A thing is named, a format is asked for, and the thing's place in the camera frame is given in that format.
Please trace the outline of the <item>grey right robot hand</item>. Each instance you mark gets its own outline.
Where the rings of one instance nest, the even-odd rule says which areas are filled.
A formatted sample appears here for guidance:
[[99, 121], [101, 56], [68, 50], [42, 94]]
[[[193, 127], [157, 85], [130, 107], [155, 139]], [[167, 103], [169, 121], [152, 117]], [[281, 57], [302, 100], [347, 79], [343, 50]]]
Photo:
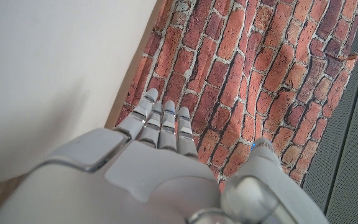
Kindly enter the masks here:
[[157, 96], [49, 154], [3, 203], [0, 223], [327, 222], [265, 138], [220, 189], [198, 159], [188, 109]]

